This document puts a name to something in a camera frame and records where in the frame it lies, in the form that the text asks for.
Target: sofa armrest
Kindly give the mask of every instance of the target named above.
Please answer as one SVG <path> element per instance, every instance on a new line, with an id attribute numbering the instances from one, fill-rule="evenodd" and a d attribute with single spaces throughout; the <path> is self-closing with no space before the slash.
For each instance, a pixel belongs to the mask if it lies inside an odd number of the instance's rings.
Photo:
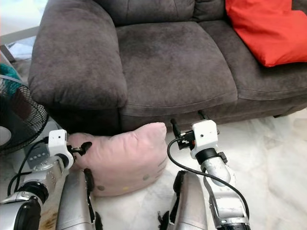
<path id="1" fill-rule="evenodd" d="M 49 0 L 29 73 L 32 98 L 49 108 L 122 107 L 126 80 L 111 17 L 92 0 Z"/>
<path id="2" fill-rule="evenodd" d="M 307 14 L 307 0 L 292 0 L 292 10 Z"/>

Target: fan grille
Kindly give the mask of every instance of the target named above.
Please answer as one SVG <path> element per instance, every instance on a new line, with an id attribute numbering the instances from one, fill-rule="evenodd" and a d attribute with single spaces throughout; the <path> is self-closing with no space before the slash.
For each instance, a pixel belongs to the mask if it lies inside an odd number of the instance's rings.
<path id="1" fill-rule="evenodd" d="M 10 141 L 0 146 L 1 154 L 30 144 L 43 131 L 47 121 L 47 112 L 33 101 L 27 86 L 0 76 L 0 126 L 12 133 Z"/>

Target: sofa backrest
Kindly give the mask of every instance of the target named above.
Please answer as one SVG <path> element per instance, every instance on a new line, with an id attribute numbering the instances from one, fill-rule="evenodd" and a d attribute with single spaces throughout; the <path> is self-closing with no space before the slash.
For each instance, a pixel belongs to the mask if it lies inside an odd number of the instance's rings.
<path id="1" fill-rule="evenodd" d="M 307 14 L 307 0 L 292 0 L 292 10 Z"/>
<path id="2" fill-rule="evenodd" d="M 225 16 L 225 0 L 196 0 L 193 14 L 195 21 L 219 20 Z"/>
<path id="3" fill-rule="evenodd" d="M 221 19 L 224 0 L 94 0 L 112 17 L 115 26 L 137 23 Z"/>
<path id="4" fill-rule="evenodd" d="M 114 24 L 188 21 L 195 0 L 95 0 L 112 17 Z"/>

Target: marble floor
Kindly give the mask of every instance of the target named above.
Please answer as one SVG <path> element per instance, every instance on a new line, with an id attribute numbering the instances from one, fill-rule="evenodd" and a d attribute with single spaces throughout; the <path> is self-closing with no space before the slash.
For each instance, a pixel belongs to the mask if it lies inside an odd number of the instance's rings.
<path id="1" fill-rule="evenodd" d="M 11 47 L 16 55 L 23 50 L 22 46 L 31 46 L 25 41 L 16 44 Z M 24 79 L 30 61 L 29 57 L 22 57 L 14 64 Z M 224 124 L 219 130 L 219 149 L 226 154 L 228 165 L 236 173 L 237 188 L 248 202 L 251 229 L 307 230 L 307 109 L 285 117 Z M 173 134 L 167 134 L 167 143 L 173 138 Z M 198 163 L 190 158 L 189 150 L 179 151 L 174 146 L 171 152 L 179 162 L 199 169 Z M 179 170 L 169 162 L 163 176 L 145 189 L 122 196 L 96 198 L 96 209 L 102 216 L 104 229 L 157 230 L 157 212 L 169 209 L 173 181 Z M 7 184 L 13 175 L 9 162 L 2 157 L 0 199 L 5 198 Z M 41 230 L 55 229 L 62 185 L 63 180 L 44 206 Z M 208 230 L 213 230 L 207 193 L 205 203 Z"/>
<path id="2" fill-rule="evenodd" d="M 20 74 L 22 80 L 25 82 L 28 81 L 34 42 L 35 37 L 30 37 L 8 44 L 10 53 L 14 56 L 16 60 L 12 63 L 12 65 Z"/>

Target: white table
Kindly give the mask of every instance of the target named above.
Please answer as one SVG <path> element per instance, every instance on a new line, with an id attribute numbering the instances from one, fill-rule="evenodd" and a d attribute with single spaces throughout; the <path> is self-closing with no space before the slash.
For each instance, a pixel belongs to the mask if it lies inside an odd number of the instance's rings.
<path id="1" fill-rule="evenodd" d="M 0 1 L 0 62 L 12 66 L 10 62 L 14 61 L 14 58 L 6 44 L 35 36 L 41 18 L 42 12 L 33 0 Z"/>

